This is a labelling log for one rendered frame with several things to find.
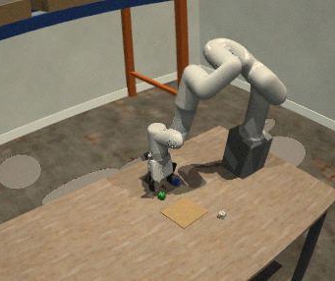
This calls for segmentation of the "dark blue die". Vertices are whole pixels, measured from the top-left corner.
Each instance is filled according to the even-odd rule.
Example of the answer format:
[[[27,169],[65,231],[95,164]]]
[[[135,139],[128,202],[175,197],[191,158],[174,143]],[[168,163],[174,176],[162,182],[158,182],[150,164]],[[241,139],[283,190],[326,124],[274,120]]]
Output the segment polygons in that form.
[[[172,183],[173,183],[173,184],[172,184],[173,186],[178,187],[178,186],[180,185],[180,180],[175,178],[175,179],[172,181]]]

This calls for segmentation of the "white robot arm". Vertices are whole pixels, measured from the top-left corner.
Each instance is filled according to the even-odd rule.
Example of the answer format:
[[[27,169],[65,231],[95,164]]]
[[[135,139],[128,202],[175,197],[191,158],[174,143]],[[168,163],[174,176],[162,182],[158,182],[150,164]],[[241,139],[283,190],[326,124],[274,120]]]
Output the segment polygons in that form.
[[[168,130],[162,123],[148,126],[149,152],[140,157],[142,161],[148,160],[149,157],[156,160],[164,159],[168,156],[168,148],[182,147],[190,131],[199,100],[213,97],[239,74],[251,85],[247,113],[244,124],[239,128],[239,134],[246,141],[259,142],[264,139],[265,131],[262,131],[262,128],[267,123],[270,104],[280,105],[286,100],[285,86],[245,47],[231,39],[217,38],[207,42],[203,48],[203,55],[215,71],[209,75],[197,65],[185,68],[175,98],[177,109],[173,123]]]

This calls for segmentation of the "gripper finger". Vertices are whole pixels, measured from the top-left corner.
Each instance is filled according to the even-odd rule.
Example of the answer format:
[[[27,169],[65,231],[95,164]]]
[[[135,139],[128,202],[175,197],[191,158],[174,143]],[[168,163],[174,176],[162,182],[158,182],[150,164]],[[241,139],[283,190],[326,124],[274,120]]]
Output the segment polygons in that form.
[[[147,184],[149,184],[149,189],[151,191],[153,191],[155,193],[155,186],[153,185],[154,184],[154,181],[152,180],[151,181],[151,173],[150,171],[147,172],[147,174],[142,178]],[[148,179],[149,178],[149,179]],[[148,179],[148,180],[147,180]],[[151,181],[151,182],[150,182]]]
[[[172,164],[173,164],[173,173],[174,173],[177,164],[176,164],[175,162],[172,162]],[[173,173],[172,173],[171,175],[167,176],[167,181],[168,181],[170,184],[172,184],[172,180],[173,180],[173,179],[172,179],[172,176],[173,176]]]

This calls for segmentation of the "tan flat mat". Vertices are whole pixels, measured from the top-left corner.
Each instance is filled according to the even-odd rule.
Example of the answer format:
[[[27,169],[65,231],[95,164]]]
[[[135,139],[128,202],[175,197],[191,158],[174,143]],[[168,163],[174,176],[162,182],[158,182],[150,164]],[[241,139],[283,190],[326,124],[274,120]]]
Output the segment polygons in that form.
[[[208,211],[187,197],[182,197],[160,212],[182,228],[187,228]]]

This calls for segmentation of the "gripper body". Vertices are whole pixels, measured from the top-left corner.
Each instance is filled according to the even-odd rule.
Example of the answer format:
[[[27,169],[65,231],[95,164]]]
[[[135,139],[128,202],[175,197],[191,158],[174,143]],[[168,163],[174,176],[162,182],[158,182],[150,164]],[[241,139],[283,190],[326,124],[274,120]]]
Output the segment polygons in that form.
[[[147,172],[148,171],[150,171],[151,178],[155,182],[172,174],[173,164],[170,153],[168,152],[168,156],[160,160],[149,157],[147,162]]]

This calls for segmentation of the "green die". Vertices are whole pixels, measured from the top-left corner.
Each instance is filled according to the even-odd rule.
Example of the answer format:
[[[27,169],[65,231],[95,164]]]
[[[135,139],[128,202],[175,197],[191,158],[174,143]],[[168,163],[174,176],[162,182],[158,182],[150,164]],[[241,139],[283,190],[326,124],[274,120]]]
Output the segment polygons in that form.
[[[158,199],[164,200],[165,198],[166,198],[166,194],[160,192],[158,195]]]

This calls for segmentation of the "white die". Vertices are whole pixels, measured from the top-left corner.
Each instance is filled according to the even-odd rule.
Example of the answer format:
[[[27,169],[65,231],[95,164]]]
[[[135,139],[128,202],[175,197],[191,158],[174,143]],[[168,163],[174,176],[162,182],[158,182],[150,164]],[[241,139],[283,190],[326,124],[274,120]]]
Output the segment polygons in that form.
[[[218,213],[218,218],[224,219],[226,216],[226,211],[220,210]]]

